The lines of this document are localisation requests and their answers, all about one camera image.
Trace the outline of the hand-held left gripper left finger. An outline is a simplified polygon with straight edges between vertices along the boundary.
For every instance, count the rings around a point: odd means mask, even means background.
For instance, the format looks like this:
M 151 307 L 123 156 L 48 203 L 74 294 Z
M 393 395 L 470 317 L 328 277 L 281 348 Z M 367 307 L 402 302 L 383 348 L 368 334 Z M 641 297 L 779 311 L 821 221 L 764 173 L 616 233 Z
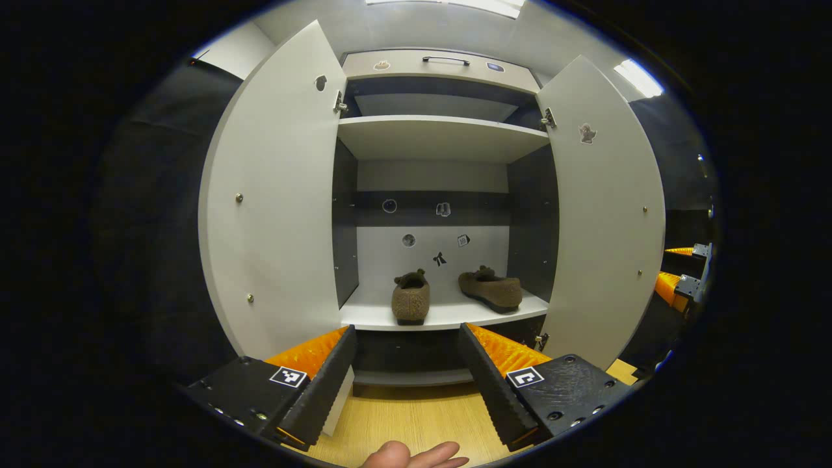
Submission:
M 233 359 L 185 394 L 243 432 L 307 451 L 323 432 L 356 350 L 356 327 L 341 327 L 265 361 Z

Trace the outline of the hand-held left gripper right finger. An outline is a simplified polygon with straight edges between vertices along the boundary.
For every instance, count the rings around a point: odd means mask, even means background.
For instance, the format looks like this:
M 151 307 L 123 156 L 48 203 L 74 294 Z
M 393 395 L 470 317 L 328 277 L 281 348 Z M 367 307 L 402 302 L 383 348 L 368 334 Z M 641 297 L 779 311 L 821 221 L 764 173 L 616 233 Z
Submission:
M 460 326 L 458 349 L 510 451 L 573 435 L 634 389 L 580 356 L 551 358 L 469 323 Z

